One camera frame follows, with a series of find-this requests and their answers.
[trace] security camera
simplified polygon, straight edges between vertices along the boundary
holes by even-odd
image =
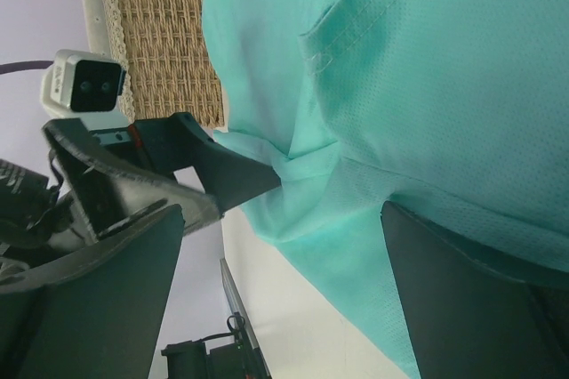
[[[127,126],[116,107],[125,71],[107,56],[59,50],[46,70],[40,103],[52,118],[81,118],[90,130]]]
[[[123,89],[117,62],[90,52],[59,50],[51,69],[50,97],[72,112],[108,112]]]

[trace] shirt pocket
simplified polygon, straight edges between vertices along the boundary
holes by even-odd
[[[397,0],[339,0],[322,13],[311,30],[300,35],[310,75],[325,70],[334,58],[352,48]]]

